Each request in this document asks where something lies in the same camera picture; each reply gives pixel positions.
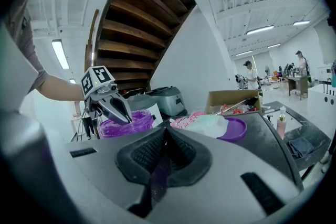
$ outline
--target person's arm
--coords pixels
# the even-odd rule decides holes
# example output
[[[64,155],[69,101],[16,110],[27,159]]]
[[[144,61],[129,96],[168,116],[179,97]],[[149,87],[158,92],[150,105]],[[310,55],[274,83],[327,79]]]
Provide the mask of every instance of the person's arm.
[[[36,88],[46,98],[57,101],[84,101],[80,85],[48,75],[46,80]]]
[[[84,101],[80,85],[51,76],[43,68],[36,55],[31,30],[30,22],[28,22],[18,43],[23,55],[38,72],[30,91],[37,89],[46,98],[57,101]]]

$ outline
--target fluorescent light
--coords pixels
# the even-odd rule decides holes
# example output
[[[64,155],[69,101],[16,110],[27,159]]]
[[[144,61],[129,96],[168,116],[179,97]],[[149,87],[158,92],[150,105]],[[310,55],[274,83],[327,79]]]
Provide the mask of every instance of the fluorescent light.
[[[62,40],[56,39],[51,42],[53,45],[54,51],[56,53],[57,59],[61,64],[63,69],[69,69],[69,65],[67,62],[67,58],[65,57],[63,47],[62,47]]]
[[[310,23],[309,20],[302,20],[302,21],[293,23],[293,25],[306,25],[308,23]]]
[[[267,48],[269,49],[269,48],[273,48],[273,47],[277,47],[277,46],[280,46],[281,44],[279,43],[279,44],[275,44],[275,45],[272,45],[272,46],[268,46]]]
[[[249,51],[243,52],[243,53],[241,53],[241,54],[236,54],[236,56],[243,55],[243,54],[249,54],[250,52],[252,52],[252,50],[249,50]]]
[[[272,29],[272,28],[274,28],[274,25],[268,25],[268,26],[265,26],[265,27],[262,27],[262,28],[247,31],[246,34],[251,35],[251,34],[258,33],[258,32],[265,31],[265,30],[269,30],[269,29]]]

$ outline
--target spray bottle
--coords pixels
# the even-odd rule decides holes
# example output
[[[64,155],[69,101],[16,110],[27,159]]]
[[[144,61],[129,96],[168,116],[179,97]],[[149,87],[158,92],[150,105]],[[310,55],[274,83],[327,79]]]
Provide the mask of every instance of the spray bottle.
[[[286,108],[283,106],[280,108],[280,116],[277,123],[277,132],[280,135],[281,139],[285,138],[285,129],[286,129]]]

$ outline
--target rice cooker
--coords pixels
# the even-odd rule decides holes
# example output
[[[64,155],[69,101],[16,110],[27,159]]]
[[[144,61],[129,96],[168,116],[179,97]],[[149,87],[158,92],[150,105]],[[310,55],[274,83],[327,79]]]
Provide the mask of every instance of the rice cooker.
[[[157,88],[146,94],[154,97],[159,110],[168,116],[176,116],[185,110],[181,92],[177,87]]]
[[[162,123],[162,117],[153,97],[146,94],[134,95],[127,98],[131,111],[149,110],[153,116],[153,128]]]

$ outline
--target purple lid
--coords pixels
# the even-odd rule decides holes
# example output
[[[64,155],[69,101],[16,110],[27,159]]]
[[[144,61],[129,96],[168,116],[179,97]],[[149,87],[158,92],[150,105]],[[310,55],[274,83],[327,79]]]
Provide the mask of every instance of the purple lid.
[[[228,142],[235,142],[242,139],[246,135],[247,125],[244,121],[234,118],[226,118],[226,120],[229,121],[226,133],[221,137],[217,137],[217,139]]]

